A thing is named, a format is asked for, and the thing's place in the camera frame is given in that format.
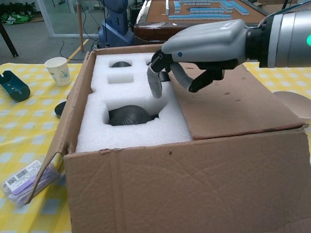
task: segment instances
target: blue robot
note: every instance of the blue robot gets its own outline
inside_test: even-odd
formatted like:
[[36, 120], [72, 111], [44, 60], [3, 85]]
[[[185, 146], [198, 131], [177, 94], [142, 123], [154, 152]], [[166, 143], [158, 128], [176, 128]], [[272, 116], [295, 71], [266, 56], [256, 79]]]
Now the blue robot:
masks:
[[134, 33], [129, 30], [127, 21], [127, 7], [135, 0], [101, 0], [109, 9], [109, 14], [99, 30], [102, 48], [130, 46], [134, 44]]

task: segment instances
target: foam compartment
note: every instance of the foam compartment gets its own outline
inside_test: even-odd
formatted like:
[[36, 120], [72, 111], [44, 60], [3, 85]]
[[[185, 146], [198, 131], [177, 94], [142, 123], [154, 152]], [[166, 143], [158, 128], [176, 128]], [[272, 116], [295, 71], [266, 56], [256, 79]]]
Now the foam compartment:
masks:
[[[153, 53], [98, 55], [91, 89], [78, 135], [76, 152], [123, 149], [191, 141], [186, 120], [170, 82], [162, 83], [162, 97], [155, 99], [147, 80], [147, 63]], [[111, 67], [125, 61], [130, 67]], [[111, 126], [108, 111], [137, 105], [150, 115], [145, 124]]]

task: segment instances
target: robotic hand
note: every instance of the robotic hand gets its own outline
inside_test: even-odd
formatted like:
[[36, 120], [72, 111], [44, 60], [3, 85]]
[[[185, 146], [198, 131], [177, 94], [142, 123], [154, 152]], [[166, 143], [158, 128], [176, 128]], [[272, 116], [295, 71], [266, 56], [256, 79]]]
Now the robotic hand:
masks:
[[[311, 11], [267, 17], [257, 27], [243, 20], [199, 24], [172, 36], [157, 51], [147, 70], [155, 98], [160, 98], [162, 69], [172, 70], [188, 91], [197, 92], [213, 80], [224, 78], [225, 69], [234, 69], [247, 59], [258, 60], [259, 67], [311, 66]], [[205, 70], [190, 78], [179, 62], [194, 63]]]

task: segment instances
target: paper cup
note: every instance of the paper cup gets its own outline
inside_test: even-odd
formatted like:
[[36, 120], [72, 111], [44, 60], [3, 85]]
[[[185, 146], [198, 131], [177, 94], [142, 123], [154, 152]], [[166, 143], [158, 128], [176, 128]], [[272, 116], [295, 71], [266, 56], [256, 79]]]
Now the paper cup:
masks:
[[52, 78], [58, 86], [65, 86], [71, 82], [67, 59], [64, 57], [54, 57], [44, 63]]

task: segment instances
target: yellow checkered tablecloth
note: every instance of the yellow checkered tablecloth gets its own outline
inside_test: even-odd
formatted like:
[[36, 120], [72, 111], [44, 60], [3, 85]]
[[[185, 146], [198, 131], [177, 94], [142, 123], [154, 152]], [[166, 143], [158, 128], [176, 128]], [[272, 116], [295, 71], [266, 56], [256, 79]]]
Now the yellow checkered tablecloth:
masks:
[[[69, 64], [75, 80], [81, 64]], [[260, 69], [245, 63], [249, 71], [271, 91], [287, 90], [311, 98], [311, 68]], [[49, 148], [59, 119], [55, 106], [66, 100], [73, 82], [58, 87], [43, 65], [4, 64], [31, 89], [31, 96], [14, 102], [0, 88], [0, 181], [18, 171]], [[31, 204], [20, 209], [0, 192], [0, 233], [66, 233], [71, 231], [64, 178], [49, 185]]]

